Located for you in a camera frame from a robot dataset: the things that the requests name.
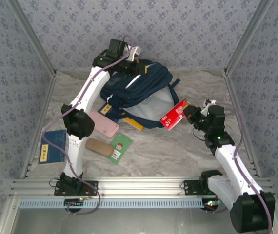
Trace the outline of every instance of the green book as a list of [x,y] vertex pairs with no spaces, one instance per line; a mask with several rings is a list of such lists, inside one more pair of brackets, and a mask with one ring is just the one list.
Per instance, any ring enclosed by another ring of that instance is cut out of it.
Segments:
[[118,164],[131,143],[133,143],[132,139],[129,139],[121,133],[117,133],[111,142],[111,145],[114,148],[113,154],[109,156],[108,159],[113,163]]

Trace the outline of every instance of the purple cable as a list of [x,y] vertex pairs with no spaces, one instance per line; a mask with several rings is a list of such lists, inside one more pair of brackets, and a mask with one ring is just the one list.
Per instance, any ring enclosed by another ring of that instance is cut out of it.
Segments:
[[241,113],[238,111],[238,109],[236,107],[234,107],[232,104],[229,104],[229,103],[226,103],[226,102],[217,102],[216,103],[217,105],[225,105],[225,106],[230,106],[232,109],[234,109],[238,116],[239,116],[239,119],[240,119],[240,126],[239,126],[239,129],[240,129],[240,133],[241,133],[241,139],[240,139],[240,142],[239,144],[236,146],[235,148],[235,152],[234,152],[234,156],[233,156],[233,159],[235,161],[235,164],[239,170],[239,172],[241,173],[241,175],[243,176],[244,180],[248,183],[248,185],[253,189],[253,191],[255,192],[255,194],[257,195],[257,197],[259,198],[261,204],[263,205],[264,209],[265,209],[265,212],[266,212],[266,215],[267,215],[267,218],[268,218],[268,234],[271,233],[271,229],[272,229],[272,222],[271,222],[271,215],[270,215],[270,212],[269,212],[269,209],[266,205],[266,202],[264,201],[264,199],[261,197],[260,193],[257,191],[257,189],[254,187],[254,185],[250,182],[250,180],[248,179],[248,177],[245,175],[245,173],[243,172],[242,168],[240,168],[240,165],[238,163],[238,159],[236,158],[237,156],[237,153],[238,153],[238,149],[239,147],[241,146],[241,144],[243,143],[243,135],[244,135],[244,129],[243,129],[243,116],[241,115]]
[[71,169],[72,173],[75,175],[75,177],[76,177],[79,181],[81,181],[82,183],[84,183],[84,184],[87,185],[88,187],[92,188],[94,191],[96,191],[96,193],[97,193],[97,195],[98,195],[98,197],[99,197],[99,200],[98,200],[98,203],[97,203],[96,207],[95,207],[94,209],[92,209],[91,211],[83,212],[83,213],[73,213],[73,212],[70,212],[70,211],[69,211],[69,207],[70,207],[70,206],[67,206],[67,211],[68,211],[69,214],[73,214],[73,215],[87,215],[87,214],[91,214],[91,213],[95,212],[95,211],[99,208],[99,205],[100,205],[100,202],[101,202],[101,196],[100,196],[99,191],[98,191],[94,186],[92,186],[90,183],[88,183],[88,182],[84,181],[83,179],[81,179],[81,178],[75,173],[74,168],[72,167],[72,163],[71,163],[71,161],[70,161],[70,158],[69,158],[68,153],[67,153],[64,149],[60,148],[59,146],[57,146],[57,145],[55,145],[54,143],[52,143],[51,141],[49,141],[49,140],[46,138],[45,134],[46,134],[46,132],[48,131],[48,129],[51,128],[56,122],[58,122],[58,121],[59,121],[60,119],[62,119],[64,116],[66,116],[67,114],[69,114],[71,111],[73,111],[73,110],[78,106],[78,104],[79,104],[79,102],[82,100],[84,94],[87,92],[87,89],[89,88],[91,82],[94,81],[95,77],[96,77],[97,75],[99,75],[100,72],[105,71],[105,70],[107,70],[108,68],[110,68],[110,67],[112,67],[112,66],[118,64],[119,62],[123,61],[124,59],[126,59],[126,58],[129,56],[130,51],[132,50],[133,44],[134,44],[134,43],[133,43],[132,37],[129,36],[129,35],[125,35],[125,36],[123,37],[123,40],[125,40],[126,37],[130,38],[130,40],[131,40],[131,46],[130,46],[130,49],[127,51],[127,53],[126,53],[123,57],[121,57],[119,60],[117,60],[117,61],[113,62],[112,64],[110,64],[110,65],[108,65],[108,66],[106,66],[106,67],[103,67],[103,68],[101,68],[99,71],[97,71],[97,72],[93,75],[93,77],[90,79],[90,81],[88,82],[86,88],[83,90],[83,92],[82,92],[81,96],[79,97],[77,103],[76,103],[75,105],[73,105],[72,108],[69,109],[67,112],[65,112],[64,114],[62,114],[61,116],[59,116],[56,120],[54,120],[53,122],[51,122],[51,123],[43,130],[43,132],[42,132],[42,138],[43,138],[49,145],[51,145],[52,147],[55,147],[56,149],[58,149],[58,150],[60,150],[61,152],[64,153],[64,155],[65,155],[65,157],[66,157],[66,160],[67,160],[68,163],[69,163],[70,169]]

